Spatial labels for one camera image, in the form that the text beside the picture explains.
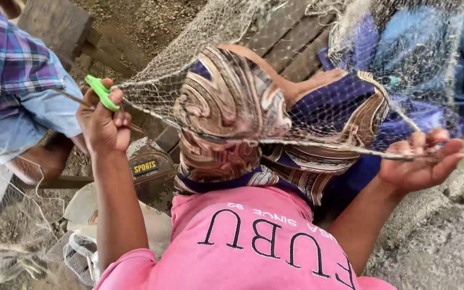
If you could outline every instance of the green scissors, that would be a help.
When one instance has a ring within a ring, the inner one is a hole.
[[[108,98],[110,91],[101,84],[101,79],[93,77],[92,75],[87,75],[85,77],[87,84],[94,89],[94,92],[100,97],[101,103],[111,111],[119,111],[119,106],[114,105],[114,103]]]

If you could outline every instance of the sandy soil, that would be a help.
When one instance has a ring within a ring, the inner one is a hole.
[[[71,0],[74,5],[89,11],[94,17],[93,26],[102,34],[99,48],[108,51],[122,62],[142,70],[160,51],[164,49],[194,18],[205,4],[205,0]],[[112,69],[81,56],[73,65],[71,75],[80,81],[85,75],[108,77],[119,83],[123,76]],[[157,136],[163,125],[157,119],[138,111],[132,111],[132,122],[143,128],[149,137]],[[135,134],[134,139],[142,138]],[[64,174],[92,174],[90,160],[74,150]],[[62,216],[63,206],[67,206],[75,190],[39,190],[42,198],[31,188],[22,192],[37,201],[23,197],[18,190],[12,190],[0,211],[0,244],[19,243],[40,239],[43,252],[54,243],[55,236],[63,232],[58,223],[48,225]],[[32,280],[28,274],[0,285],[0,289],[87,289],[78,283],[76,277],[60,265],[52,265],[56,279]]]

